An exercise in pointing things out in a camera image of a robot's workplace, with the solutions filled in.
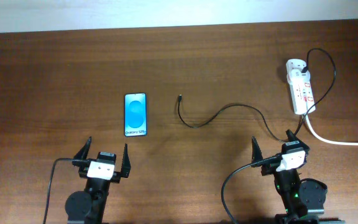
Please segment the blue Galaxy smartphone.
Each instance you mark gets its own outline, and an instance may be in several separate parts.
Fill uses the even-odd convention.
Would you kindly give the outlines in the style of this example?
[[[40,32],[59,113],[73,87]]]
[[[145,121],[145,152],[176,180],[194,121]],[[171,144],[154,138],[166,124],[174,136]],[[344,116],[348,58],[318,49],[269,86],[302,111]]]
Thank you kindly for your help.
[[[125,137],[147,135],[147,95],[130,93],[124,97]]]

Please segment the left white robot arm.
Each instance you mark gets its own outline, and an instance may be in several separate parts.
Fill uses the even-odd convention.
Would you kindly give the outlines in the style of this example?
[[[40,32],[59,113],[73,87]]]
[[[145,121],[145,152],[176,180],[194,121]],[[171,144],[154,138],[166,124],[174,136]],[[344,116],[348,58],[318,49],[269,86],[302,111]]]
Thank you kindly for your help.
[[[73,157],[72,164],[78,168],[79,176],[86,179],[86,185],[84,190],[72,193],[65,202],[68,224],[102,223],[110,185],[128,178],[131,171],[127,144],[124,145],[121,169],[116,171],[115,154],[99,152],[95,159],[88,157],[91,140],[89,138]]]

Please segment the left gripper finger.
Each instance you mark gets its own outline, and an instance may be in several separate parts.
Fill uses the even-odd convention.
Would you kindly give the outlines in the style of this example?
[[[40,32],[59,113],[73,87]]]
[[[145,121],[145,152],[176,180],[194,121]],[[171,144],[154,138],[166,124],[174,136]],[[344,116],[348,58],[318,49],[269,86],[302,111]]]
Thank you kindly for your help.
[[[121,166],[121,178],[128,178],[131,171],[131,162],[128,154],[128,145],[124,145],[124,153]]]
[[[92,142],[92,137],[90,136],[85,142],[85,145],[74,155],[74,160],[85,160],[88,156],[90,146]]]

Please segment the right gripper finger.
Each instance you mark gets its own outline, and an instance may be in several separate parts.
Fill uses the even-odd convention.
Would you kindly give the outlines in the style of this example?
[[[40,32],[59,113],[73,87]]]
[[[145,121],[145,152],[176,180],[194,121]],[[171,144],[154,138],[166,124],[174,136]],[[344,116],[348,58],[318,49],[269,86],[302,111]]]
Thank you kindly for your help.
[[[252,167],[258,167],[260,166],[259,162],[262,161],[264,158],[262,156],[262,151],[260,149],[260,146],[255,138],[255,136],[252,136]]]
[[[286,135],[288,138],[287,144],[300,144],[301,143],[301,140],[299,140],[290,129],[286,130]]]

